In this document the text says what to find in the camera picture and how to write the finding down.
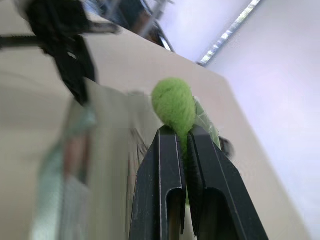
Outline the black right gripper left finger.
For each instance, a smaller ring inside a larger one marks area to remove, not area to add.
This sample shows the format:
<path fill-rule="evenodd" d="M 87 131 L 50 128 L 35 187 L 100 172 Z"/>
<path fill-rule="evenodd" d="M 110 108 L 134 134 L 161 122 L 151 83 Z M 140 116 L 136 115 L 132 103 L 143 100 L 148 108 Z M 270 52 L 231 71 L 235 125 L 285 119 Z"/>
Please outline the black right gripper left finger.
<path fill-rule="evenodd" d="M 159 128 L 136 174 L 129 240 L 181 240 L 185 208 L 180 139 Z"/>

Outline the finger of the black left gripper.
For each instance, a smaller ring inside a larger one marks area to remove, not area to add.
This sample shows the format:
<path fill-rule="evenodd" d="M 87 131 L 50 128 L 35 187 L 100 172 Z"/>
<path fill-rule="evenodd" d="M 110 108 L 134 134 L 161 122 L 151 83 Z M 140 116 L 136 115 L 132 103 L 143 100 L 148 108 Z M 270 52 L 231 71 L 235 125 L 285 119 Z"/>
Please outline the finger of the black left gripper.
<path fill-rule="evenodd" d="M 81 35 L 75 35 L 70 39 L 68 52 L 75 57 L 85 78 L 93 82 L 97 81 L 95 64 L 89 47 Z"/>
<path fill-rule="evenodd" d="M 85 75 L 77 57 L 69 55 L 67 51 L 58 51 L 54 60 L 60 77 L 80 105 L 88 102 L 88 93 L 85 86 Z"/>

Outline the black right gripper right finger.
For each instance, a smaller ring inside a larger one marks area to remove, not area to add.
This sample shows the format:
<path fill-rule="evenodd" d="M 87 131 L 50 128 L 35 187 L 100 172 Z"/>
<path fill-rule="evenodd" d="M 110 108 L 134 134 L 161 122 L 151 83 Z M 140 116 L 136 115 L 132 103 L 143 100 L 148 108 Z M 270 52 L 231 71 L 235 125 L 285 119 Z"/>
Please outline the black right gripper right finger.
<path fill-rule="evenodd" d="M 195 125 L 188 133 L 186 182 L 197 240 L 269 240 L 242 177 Z"/>

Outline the green plush keychain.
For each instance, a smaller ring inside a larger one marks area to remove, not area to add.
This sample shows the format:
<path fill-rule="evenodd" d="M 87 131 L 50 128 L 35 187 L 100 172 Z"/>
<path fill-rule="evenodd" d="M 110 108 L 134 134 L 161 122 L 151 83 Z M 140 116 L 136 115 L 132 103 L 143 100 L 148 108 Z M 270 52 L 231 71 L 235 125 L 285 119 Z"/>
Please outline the green plush keychain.
<path fill-rule="evenodd" d="M 191 87 L 176 77 L 160 80 L 151 93 L 152 107 L 162 123 L 179 137 L 184 170 L 188 166 L 188 134 L 196 121 Z"/>

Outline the bright ceiling light strip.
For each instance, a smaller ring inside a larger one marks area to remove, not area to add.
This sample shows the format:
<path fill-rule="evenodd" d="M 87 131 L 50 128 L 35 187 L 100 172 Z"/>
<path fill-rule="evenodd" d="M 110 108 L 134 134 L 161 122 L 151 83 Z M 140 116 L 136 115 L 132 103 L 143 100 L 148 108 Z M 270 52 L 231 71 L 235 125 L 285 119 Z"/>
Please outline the bright ceiling light strip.
<path fill-rule="evenodd" d="M 206 54 L 196 63 L 201 67 L 207 67 L 213 61 L 219 51 L 228 43 L 237 30 L 253 14 L 260 2 L 263 0 L 251 0 L 246 8 L 237 16 L 237 18 L 228 26 L 220 37 L 210 45 Z"/>

